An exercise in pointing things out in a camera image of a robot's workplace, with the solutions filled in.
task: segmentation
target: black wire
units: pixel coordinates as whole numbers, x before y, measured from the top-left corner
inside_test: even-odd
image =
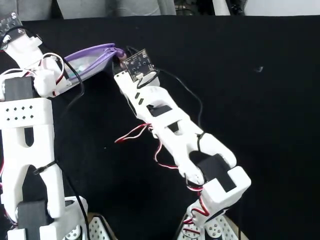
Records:
[[[184,82],[179,78],[177,77],[176,75],[164,70],[164,69],[161,69],[161,68],[157,68],[157,70],[173,77],[174,79],[176,79],[184,88],[185,90],[187,90],[192,96],[194,96],[194,98],[199,102],[199,105],[200,105],[200,110],[199,110],[199,114],[198,114],[198,117],[197,117],[197,124],[199,126],[199,128],[202,129],[202,126],[201,126],[201,117],[202,117],[202,113],[203,113],[203,110],[204,110],[204,105],[201,101],[201,99],[193,92],[191,91],[185,84]]]
[[[84,217],[84,221],[85,221],[85,227],[86,227],[86,235],[87,235],[87,238],[88,240],[90,240],[90,232],[89,232],[89,222],[88,222],[88,218],[87,218],[87,214],[86,214],[86,210],[84,208],[84,205],[82,204],[81,202],[81,199],[80,199],[80,196],[79,196],[79,193],[77,192],[75,186],[73,185],[71,179],[69,178],[69,176],[66,174],[66,172],[63,170],[63,168],[61,167],[60,163],[59,162],[56,162],[56,164],[59,166],[59,168],[61,169],[61,172],[62,174],[64,175],[67,183],[69,184],[71,190],[73,191],[78,203],[79,203],[79,206],[81,208],[81,212],[83,214],[83,217]]]
[[[159,76],[159,74],[160,74],[160,71],[156,70],[155,71],[155,75],[152,78],[150,78],[148,81],[146,81],[146,82],[144,82],[142,84],[141,84],[141,82],[143,81],[144,78],[141,78],[139,80],[138,84],[136,85],[136,88],[137,89],[141,89],[141,88],[147,86],[149,83],[153,82]]]
[[[32,30],[30,30],[29,28],[25,27],[25,26],[14,26],[12,28],[10,28],[8,31],[6,31],[4,33],[4,35],[2,36],[2,38],[0,39],[0,48],[2,49],[3,45],[4,45],[4,39],[5,37],[11,33],[12,31],[14,30],[18,30],[18,29],[23,29],[23,30],[26,30],[28,33],[30,33],[31,35],[33,35],[34,37],[38,37],[41,41],[42,41],[42,45],[48,49],[50,52],[52,53],[56,53],[58,54],[57,51],[53,50],[51,47],[49,47],[48,45],[46,45],[44,43],[44,41],[42,40],[42,38],[34,33]],[[74,73],[74,75],[76,76],[76,78],[78,79],[79,81],[79,84],[80,84],[80,93],[78,95],[76,95],[73,100],[71,100],[71,102],[69,102],[69,104],[65,107],[65,110],[62,112],[60,118],[62,118],[69,110],[70,108],[85,94],[85,85],[81,79],[81,77],[79,76],[79,74],[77,73],[77,71],[70,65],[70,63],[64,58],[64,57],[61,57],[63,62],[70,68],[70,70]]]

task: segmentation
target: perforated metal plate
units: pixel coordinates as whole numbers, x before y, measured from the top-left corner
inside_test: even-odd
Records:
[[[205,226],[205,232],[202,231],[201,234],[194,233],[192,231],[200,232],[193,224],[185,224],[178,236],[178,240],[238,240],[237,235],[230,227],[229,223],[225,217],[218,216],[210,221],[208,221]]]
[[[111,240],[108,230],[105,229],[99,217],[94,217],[89,224],[89,232],[91,240]]]

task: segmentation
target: black fabric backdrop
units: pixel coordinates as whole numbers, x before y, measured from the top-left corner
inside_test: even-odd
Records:
[[[178,75],[204,103],[203,128],[237,157],[252,180],[243,199],[250,239],[309,239],[319,218],[320,17],[158,16],[25,23],[66,56],[116,43],[146,48],[159,68]],[[0,70],[16,67],[5,54]],[[174,79],[160,76],[196,121],[199,106]],[[75,88],[52,101],[56,154],[91,212],[102,213],[122,239],[171,239],[196,196],[175,170],[157,166],[149,134],[116,145],[140,122],[113,79],[100,73],[59,121]],[[166,153],[160,159],[170,162]],[[39,198],[28,174],[26,199]],[[65,193],[72,192],[65,185]],[[227,214],[238,221],[235,205]],[[0,216],[1,239],[9,226]]]

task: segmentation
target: red wire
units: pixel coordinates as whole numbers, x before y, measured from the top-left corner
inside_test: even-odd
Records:
[[[200,210],[200,209],[198,209],[198,208],[192,208],[191,213],[192,213],[192,211],[196,211],[197,213],[199,213],[199,214],[201,214],[201,215],[204,215],[204,216],[206,216],[206,217],[209,216],[210,213],[209,213],[209,211],[207,210],[207,208],[205,207],[205,205],[204,205],[201,197],[199,197],[199,203],[200,203],[203,211]]]
[[[201,214],[201,215],[204,215],[204,216],[206,216],[206,217],[208,217],[208,216],[210,215],[210,213],[209,213],[208,209],[206,208],[206,206],[204,205],[204,202],[202,201],[201,197],[199,197],[199,203],[200,203],[203,211],[202,211],[201,209],[198,209],[198,208],[192,208],[192,209],[191,209],[191,214],[192,214],[193,217],[184,220],[184,221],[183,221],[183,224],[185,224],[185,225],[194,224],[194,223],[193,223],[193,219],[195,218],[195,215],[192,213],[193,211],[195,211],[195,212],[197,212],[197,213],[199,213],[199,214]]]
[[[1,167],[0,167],[0,173],[4,170],[4,167],[5,167],[5,159],[2,158],[2,164],[1,164]]]
[[[199,231],[195,231],[195,230],[192,230],[192,229],[189,229],[189,228],[184,228],[183,230],[191,232],[191,233],[194,233],[194,234],[200,234]]]
[[[155,162],[156,162],[158,165],[160,165],[161,167],[165,167],[165,168],[168,168],[168,169],[178,169],[178,167],[177,167],[176,165],[162,164],[162,163],[159,163],[159,162],[158,162],[158,160],[157,160],[157,155],[158,155],[158,153],[160,152],[161,148],[162,148],[162,143],[161,143],[161,141],[160,141],[160,139],[159,139],[158,148],[157,148],[157,150],[155,151],[154,156],[153,156],[153,159],[155,160]]]

